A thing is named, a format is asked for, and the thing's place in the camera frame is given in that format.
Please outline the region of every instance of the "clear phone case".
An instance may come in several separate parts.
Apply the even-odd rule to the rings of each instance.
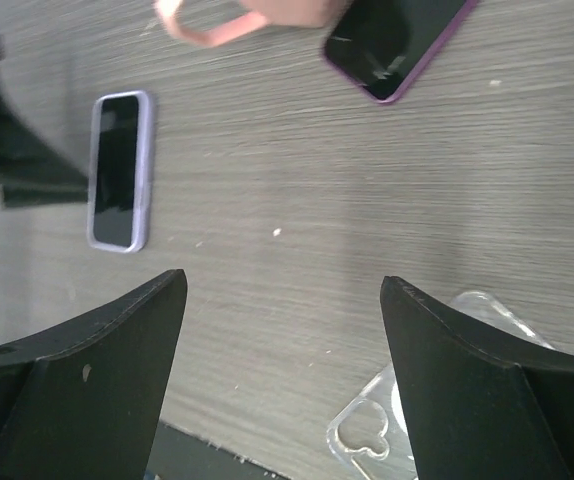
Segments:
[[[464,292],[450,306],[516,337],[553,349],[488,293]],[[329,424],[327,444],[357,478],[418,480],[392,364],[376,375]]]

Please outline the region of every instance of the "wooden table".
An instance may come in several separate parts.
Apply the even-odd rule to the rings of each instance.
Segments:
[[[195,50],[118,0],[0,2],[0,30],[9,98],[81,165],[98,96],[160,101],[148,248],[90,249],[82,206],[0,212],[0,341],[185,268],[164,418],[295,480],[351,478],[325,429],[389,361],[384,275],[490,291],[574,352],[574,0],[482,2],[394,107],[322,31]]]

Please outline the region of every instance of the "black screen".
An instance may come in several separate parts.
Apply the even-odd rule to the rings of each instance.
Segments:
[[[100,113],[94,238],[121,247],[132,244],[138,107],[135,96],[111,98]]]
[[[387,100],[473,0],[355,0],[325,56],[378,100]]]

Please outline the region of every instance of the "dark purple phone edge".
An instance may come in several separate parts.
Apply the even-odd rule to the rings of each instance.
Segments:
[[[325,43],[323,44],[323,51],[322,51],[323,58],[327,61],[327,63],[329,65],[331,65],[331,67],[334,70],[336,70],[342,76],[347,78],[351,83],[353,83],[356,86],[356,88],[361,90],[372,101],[376,102],[378,105],[391,105],[392,103],[395,103],[398,100],[400,100],[402,98],[402,96],[405,94],[405,92],[407,92],[407,90],[409,90],[409,88],[416,81],[416,79],[420,76],[420,74],[423,72],[423,70],[425,70],[425,68],[427,68],[427,65],[429,65],[429,63],[440,52],[440,50],[445,46],[445,44],[449,41],[449,39],[451,37],[453,37],[454,34],[458,31],[458,29],[460,28],[460,25],[465,21],[467,16],[471,13],[471,11],[474,9],[474,7],[477,4],[478,4],[478,0],[468,0],[467,2],[465,2],[465,4],[462,6],[462,8],[460,10],[458,10],[458,13],[456,13],[456,15],[454,15],[454,18],[451,19],[451,21],[445,27],[445,29],[441,32],[441,34],[438,35],[436,40],[434,40],[434,43],[431,44],[431,46],[427,49],[425,54],[420,58],[420,60],[418,60],[418,63],[416,63],[414,68],[411,69],[411,72],[409,72],[409,75],[407,75],[407,77],[405,77],[405,80],[403,80],[403,82],[396,89],[396,91],[390,97],[388,97],[384,100],[379,100],[377,98],[374,98],[374,96],[371,95],[367,91],[366,88],[363,88],[362,86],[360,86],[353,78],[351,78],[349,75],[347,75],[345,72],[343,72],[338,66],[336,66],[331,60],[329,60],[327,58],[327,56],[325,55],[325,45],[327,44],[327,39],[329,37],[327,37],[327,39],[325,39]]]

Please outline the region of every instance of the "pink bag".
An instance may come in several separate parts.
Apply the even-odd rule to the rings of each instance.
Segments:
[[[176,16],[183,0],[155,0],[158,17],[174,38],[203,47],[217,47],[267,25],[323,27],[345,5],[346,0],[239,0],[250,10],[230,22],[199,32],[182,26]]]

